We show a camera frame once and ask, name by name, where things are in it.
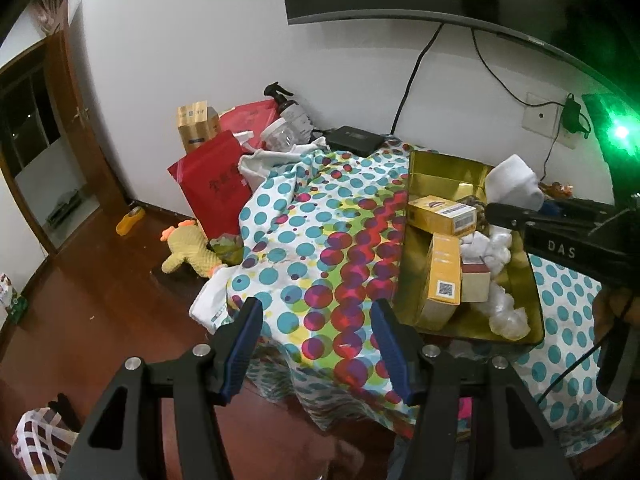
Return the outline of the red beige small box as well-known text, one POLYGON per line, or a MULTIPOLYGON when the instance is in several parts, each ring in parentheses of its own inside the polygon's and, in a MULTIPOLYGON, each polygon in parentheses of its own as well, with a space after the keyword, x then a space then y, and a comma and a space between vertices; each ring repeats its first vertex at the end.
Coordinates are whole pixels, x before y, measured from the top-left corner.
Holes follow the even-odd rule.
POLYGON ((461 301, 479 304, 489 298, 491 274, 480 257, 461 257, 461 301))

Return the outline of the white sock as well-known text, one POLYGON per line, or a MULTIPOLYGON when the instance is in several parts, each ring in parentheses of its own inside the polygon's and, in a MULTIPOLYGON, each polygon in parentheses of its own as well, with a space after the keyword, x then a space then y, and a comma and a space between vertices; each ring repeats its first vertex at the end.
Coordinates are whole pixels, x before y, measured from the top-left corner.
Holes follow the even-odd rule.
POLYGON ((484 258, 492 254, 491 240, 480 231, 465 235, 460 240, 460 255, 465 259, 484 258))
POLYGON ((538 183, 533 169, 513 154, 486 176, 487 201, 538 211, 544 204, 544 193, 538 183))

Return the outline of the brown monkey figurine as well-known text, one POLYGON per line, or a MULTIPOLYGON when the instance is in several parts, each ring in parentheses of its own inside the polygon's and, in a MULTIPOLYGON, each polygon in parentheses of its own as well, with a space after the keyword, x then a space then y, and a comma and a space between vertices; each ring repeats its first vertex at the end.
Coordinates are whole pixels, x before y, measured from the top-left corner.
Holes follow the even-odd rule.
POLYGON ((573 187, 569 184, 539 182, 538 188, 546 200, 569 200, 573 197, 573 187))

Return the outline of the white wall socket plate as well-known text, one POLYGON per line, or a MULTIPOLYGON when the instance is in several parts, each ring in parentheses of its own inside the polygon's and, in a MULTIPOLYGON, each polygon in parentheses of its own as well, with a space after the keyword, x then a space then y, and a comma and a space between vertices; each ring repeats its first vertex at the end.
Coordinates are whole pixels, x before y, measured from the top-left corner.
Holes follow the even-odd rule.
POLYGON ((549 104, 550 98, 537 96, 527 92, 521 126, 523 129, 544 136, 574 150, 578 145, 581 133, 570 133, 561 125, 563 107, 558 104, 549 104))

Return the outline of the clear plastic bag bundle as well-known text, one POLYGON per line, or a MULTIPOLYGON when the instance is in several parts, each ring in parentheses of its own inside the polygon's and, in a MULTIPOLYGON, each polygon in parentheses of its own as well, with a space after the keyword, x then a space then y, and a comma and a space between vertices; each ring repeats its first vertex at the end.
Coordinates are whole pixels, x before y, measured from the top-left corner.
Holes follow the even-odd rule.
POLYGON ((488 267, 490 282, 484 301, 472 302, 471 308, 488 319, 491 333, 506 340, 518 341, 530 332, 524 308, 514 307, 511 294, 497 282, 498 275, 511 261, 512 231, 501 226, 489 226, 488 242, 482 259, 488 267))

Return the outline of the orange box in tray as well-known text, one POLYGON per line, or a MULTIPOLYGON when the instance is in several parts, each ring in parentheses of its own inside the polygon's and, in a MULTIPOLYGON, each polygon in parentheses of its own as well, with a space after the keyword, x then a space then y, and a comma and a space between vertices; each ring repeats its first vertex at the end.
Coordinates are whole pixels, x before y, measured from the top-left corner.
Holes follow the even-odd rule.
POLYGON ((424 275, 416 326, 421 330, 438 332, 449 322, 461 302, 461 259, 457 237, 432 236, 424 275))

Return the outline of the yellow medicine box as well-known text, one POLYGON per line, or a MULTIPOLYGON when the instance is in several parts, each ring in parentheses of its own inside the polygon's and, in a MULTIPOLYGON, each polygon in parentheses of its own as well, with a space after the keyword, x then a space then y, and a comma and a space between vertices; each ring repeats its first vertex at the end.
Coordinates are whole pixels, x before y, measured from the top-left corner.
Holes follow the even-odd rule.
POLYGON ((475 207, 427 195, 410 200, 407 206, 410 226, 432 234, 462 237, 476 230, 475 207))

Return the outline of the red paper bag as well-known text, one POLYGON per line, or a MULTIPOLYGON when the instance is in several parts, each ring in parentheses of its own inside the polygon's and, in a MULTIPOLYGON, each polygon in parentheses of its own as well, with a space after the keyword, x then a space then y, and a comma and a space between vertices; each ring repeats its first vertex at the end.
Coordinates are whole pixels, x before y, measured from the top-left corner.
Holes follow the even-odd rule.
POLYGON ((239 234, 239 214, 252 196, 239 173, 239 159, 262 147, 262 130, 279 117, 273 100, 236 106, 218 115, 221 133, 168 168, 211 240, 239 234))

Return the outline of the yellow floor object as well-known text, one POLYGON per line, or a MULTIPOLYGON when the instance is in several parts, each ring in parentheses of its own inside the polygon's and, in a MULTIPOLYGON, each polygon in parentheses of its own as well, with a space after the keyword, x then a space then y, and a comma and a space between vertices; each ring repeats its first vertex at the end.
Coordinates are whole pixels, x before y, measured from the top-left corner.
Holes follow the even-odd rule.
POLYGON ((116 233, 121 237, 128 235, 144 216, 145 210, 141 206, 130 209, 117 223, 116 233))

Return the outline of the yellow plush duck toy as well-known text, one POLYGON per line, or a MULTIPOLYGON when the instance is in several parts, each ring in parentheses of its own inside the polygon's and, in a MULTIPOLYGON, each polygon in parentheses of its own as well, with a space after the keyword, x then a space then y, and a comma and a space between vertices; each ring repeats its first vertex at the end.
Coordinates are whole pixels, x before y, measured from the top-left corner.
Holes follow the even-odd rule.
POLYGON ((208 248, 208 239, 195 220, 184 220, 164 229, 160 240, 169 248, 170 255, 160 268, 165 274, 176 272, 183 263, 188 264, 201 278, 211 278, 224 264, 208 248))

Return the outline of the black power adapter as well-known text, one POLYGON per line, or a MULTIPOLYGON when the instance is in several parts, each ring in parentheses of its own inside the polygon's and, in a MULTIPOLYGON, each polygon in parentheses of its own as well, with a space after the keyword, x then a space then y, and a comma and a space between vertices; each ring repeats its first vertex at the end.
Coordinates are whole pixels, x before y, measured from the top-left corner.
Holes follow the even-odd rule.
POLYGON ((576 101, 574 94, 569 93, 562 107, 561 125, 570 134, 581 134, 589 138, 591 126, 582 114, 582 106, 576 101))

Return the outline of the wooden door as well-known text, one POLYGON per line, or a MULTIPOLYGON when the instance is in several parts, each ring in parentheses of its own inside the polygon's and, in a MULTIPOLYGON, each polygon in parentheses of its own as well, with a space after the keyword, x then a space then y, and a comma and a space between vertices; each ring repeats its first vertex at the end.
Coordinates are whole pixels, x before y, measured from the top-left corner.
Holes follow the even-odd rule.
POLYGON ((65 29, 1 69, 1 170, 51 255, 94 212, 127 209, 80 95, 65 29))

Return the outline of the black spray bottle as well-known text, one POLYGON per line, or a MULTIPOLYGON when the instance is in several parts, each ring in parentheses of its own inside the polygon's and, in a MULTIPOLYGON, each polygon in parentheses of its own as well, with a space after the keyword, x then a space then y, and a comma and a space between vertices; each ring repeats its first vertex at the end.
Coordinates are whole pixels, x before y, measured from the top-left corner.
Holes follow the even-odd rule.
POLYGON ((274 102, 277 103, 279 117, 288 122, 298 133, 300 143, 309 143, 312 140, 314 124, 306 110, 293 99, 292 92, 281 87, 276 81, 268 84, 262 94, 274 99, 274 102))

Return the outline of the checkered slipper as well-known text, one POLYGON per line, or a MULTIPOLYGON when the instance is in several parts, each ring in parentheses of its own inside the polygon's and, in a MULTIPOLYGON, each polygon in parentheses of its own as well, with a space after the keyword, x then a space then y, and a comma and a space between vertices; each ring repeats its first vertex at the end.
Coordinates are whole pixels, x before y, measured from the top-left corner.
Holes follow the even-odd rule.
POLYGON ((55 480, 80 430, 70 399, 59 393, 44 408, 22 415, 12 434, 11 453, 29 478, 55 480))

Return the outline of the yellow grey knitted ball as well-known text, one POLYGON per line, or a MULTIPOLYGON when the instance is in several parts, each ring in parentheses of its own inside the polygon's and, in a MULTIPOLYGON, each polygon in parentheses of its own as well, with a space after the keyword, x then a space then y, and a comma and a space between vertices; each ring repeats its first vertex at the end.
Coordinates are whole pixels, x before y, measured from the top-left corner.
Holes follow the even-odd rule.
POLYGON ((477 198, 475 195, 468 195, 462 197, 460 203, 474 207, 476 210, 476 226, 475 229, 482 234, 490 235, 490 224, 486 219, 485 207, 486 204, 477 198))

